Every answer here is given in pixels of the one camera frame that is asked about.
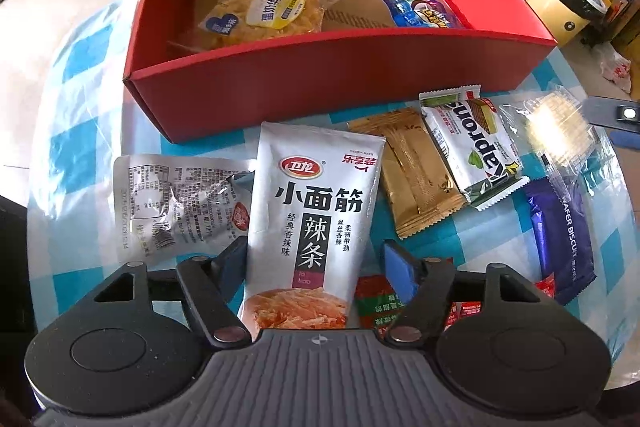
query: metal screw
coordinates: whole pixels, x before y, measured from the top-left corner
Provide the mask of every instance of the metal screw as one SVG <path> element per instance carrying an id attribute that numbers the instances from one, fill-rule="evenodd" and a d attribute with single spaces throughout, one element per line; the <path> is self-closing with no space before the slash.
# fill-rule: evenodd
<path id="1" fill-rule="evenodd" d="M 411 326 L 397 326 L 389 331 L 389 336 L 400 343 L 417 342 L 422 338 L 420 330 Z"/>
<path id="2" fill-rule="evenodd" d="M 246 330 L 240 326 L 227 326 L 213 332 L 213 338 L 219 342 L 234 343 L 244 340 Z"/>

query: gold snack wrapper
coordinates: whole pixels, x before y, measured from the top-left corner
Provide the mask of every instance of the gold snack wrapper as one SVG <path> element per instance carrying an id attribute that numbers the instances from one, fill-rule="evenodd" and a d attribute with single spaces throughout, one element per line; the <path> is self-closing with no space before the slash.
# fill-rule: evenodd
<path id="1" fill-rule="evenodd" d="M 349 129 L 386 138 L 382 185 L 400 239 L 465 205 L 420 114 L 412 108 L 358 118 L 349 122 Z"/>

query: red cardboard box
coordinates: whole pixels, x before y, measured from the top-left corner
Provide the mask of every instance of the red cardboard box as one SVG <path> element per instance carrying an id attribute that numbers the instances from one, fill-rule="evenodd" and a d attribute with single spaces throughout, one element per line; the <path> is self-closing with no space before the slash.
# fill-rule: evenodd
<path id="1" fill-rule="evenodd" d="M 140 0 L 125 83 L 171 142 L 463 84 L 514 89 L 556 45 L 524 0 L 445 0 L 466 29 L 397 28 L 382 0 L 341 0 L 323 31 L 184 56 L 217 0 Z"/>

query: blue checkered tablecloth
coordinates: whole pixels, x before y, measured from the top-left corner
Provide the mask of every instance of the blue checkered tablecloth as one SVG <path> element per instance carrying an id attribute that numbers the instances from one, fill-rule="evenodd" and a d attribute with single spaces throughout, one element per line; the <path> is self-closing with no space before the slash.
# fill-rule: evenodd
<path id="1" fill-rule="evenodd" d="M 115 2 L 78 26 L 53 63 L 36 124 L 28 205 L 28 252 L 33 306 L 47 326 L 117 268 L 117 234 L 111 176 L 124 154 L 254 158 L 259 127 L 186 144 L 167 142 L 122 84 L 122 71 L 137 0 Z M 558 49 L 512 92 L 489 93 L 513 103 L 562 84 L 578 99 L 585 93 Z M 416 102 L 361 107 L 301 118 L 296 123 L 346 128 L 346 122 Z M 616 155 L 606 134 L 580 181 L 590 220 L 597 279 L 567 305 L 593 328 L 614 359 L 636 327 L 640 296 L 634 213 Z M 520 150 L 526 174 L 543 176 L 528 150 Z M 384 197 L 379 197 L 363 275 L 379 270 L 374 252 L 395 238 Z M 463 269 L 484 271 L 502 261 L 531 280 L 540 263 L 522 190 L 484 212 L 466 208 L 417 233 L 404 246 L 416 257 L 452 257 Z M 165 261 L 155 268 L 175 266 Z"/>

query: red snack packet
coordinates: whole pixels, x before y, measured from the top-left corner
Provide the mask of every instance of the red snack packet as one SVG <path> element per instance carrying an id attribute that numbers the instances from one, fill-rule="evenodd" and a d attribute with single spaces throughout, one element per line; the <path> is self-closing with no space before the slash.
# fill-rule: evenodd
<path id="1" fill-rule="evenodd" d="M 554 298 L 556 296 L 556 280 L 554 274 L 551 274 L 542 281 L 536 282 L 536 287 L 544 292 L 548 297 Z"/>
<path id="2" fill-rule="evenodd" d="M 361 328 L 376 328 L 380 335 L 403 308 L 384 275 L 360 277 L 354 295 Z"/>
<path id="3" fill-rule="evenodd" d="M 451 305 L 451 311 L 449 312 L 449 317 L 447 317 L 447 320 L 444 323 L 444 330 L 447 331 L 447 329 L 449 329 L 459 318 L 460 318 L 460 314 L 458 313 L 458 304 L 453 303 Z"/>
<path id="4" fill-rule="evenodd" d="M 468 317 L 469 315 L 475 315 L 480 313 L 480 309 L 482 307 L 482 302 L 479 301 L 469 301 L 460 303 L 460 318 Z"/>

